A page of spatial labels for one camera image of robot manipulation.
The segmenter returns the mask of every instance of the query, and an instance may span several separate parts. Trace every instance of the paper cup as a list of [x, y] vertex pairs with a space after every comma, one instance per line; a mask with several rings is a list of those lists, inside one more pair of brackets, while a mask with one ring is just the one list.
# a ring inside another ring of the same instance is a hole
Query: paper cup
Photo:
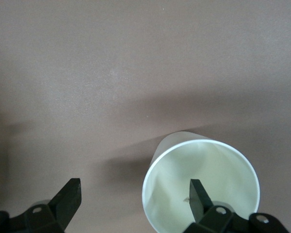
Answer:
[[188, 201], [191, 179], [200, 179], [211, 200], [227, 203], [248, 219], [258, 210], [258, 177], [235, 148], [195, 133], [177, 132], [157, 147], [145, 176], [145, 215], [159, 233], [182, 233], [194, 217]]

